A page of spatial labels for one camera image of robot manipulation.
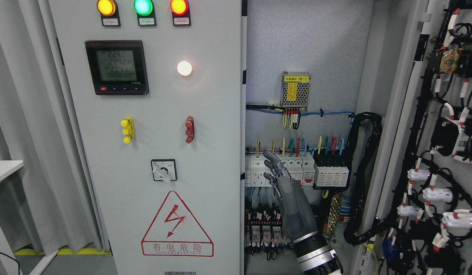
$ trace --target gray curtain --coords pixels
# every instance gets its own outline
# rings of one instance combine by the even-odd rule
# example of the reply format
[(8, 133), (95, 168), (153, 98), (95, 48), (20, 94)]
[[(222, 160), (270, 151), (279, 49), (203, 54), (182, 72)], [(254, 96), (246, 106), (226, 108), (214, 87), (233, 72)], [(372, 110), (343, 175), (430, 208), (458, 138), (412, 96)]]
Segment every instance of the gray curtain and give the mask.
[(0, 0), (0, 160), (24, 160), (0, 186), (0, 225), (12, 249), (108, 249), (41, 12), (35, 0)]

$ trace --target robotic hand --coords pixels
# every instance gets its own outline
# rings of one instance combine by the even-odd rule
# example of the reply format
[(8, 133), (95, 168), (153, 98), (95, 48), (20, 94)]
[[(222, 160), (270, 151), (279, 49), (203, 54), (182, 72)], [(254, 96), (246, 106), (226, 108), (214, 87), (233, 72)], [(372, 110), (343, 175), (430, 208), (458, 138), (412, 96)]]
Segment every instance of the robotic hand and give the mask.
[(311, 206), (299, 183), (293, 179), (280, 159), (265, 151), (265, 173), (278, 193), (282, 212), (283, 233), (294, 243), (299, 266), (306, 275), (338, 275), (343, 273), (336, 252), (318, 231)]

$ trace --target green wire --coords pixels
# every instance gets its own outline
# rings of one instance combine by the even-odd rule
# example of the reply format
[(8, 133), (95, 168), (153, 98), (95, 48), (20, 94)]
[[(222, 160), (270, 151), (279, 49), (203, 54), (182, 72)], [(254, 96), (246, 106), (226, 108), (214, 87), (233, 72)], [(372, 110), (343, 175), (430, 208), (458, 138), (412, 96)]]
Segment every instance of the green wire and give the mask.
[(290, 149), (290, 156), (292, 157), (292, 154), (294, 153), (294, 139), (291, 139), (289, 142), (289, 149)]
[(329, 149), (329, 136), (326, 136), (326, 143), (325, 143), (325, 146), (326, 146), (326, 155), (327, 155), (327, 151)]

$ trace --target red wire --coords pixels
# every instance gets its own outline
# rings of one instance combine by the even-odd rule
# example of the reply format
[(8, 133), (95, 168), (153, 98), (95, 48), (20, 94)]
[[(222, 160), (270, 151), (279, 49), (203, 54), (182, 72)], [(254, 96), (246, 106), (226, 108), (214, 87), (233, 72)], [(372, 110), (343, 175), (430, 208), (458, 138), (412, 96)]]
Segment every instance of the red wire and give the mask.
[(301, 138), (297, 139), (296, 158), (299, 157), (299, 147), (301, 146)]
[(333, 155), (334, 155), (334, 152), (336, 151), (336, 137), (334, 136), (333, 139), (331, 140), (331, 148), (333, 148)]

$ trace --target white indicator light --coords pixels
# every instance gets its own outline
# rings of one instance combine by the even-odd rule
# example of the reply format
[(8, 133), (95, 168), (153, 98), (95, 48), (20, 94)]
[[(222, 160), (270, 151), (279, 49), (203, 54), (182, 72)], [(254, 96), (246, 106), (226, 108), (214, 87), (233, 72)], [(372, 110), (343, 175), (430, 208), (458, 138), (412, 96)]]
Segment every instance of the white indicator light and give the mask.
[(192, 73), (192, 64), (190, 64), (188, 61), (180, 61), (176, 67), (176, 70), (179, 74), (187, 76)]

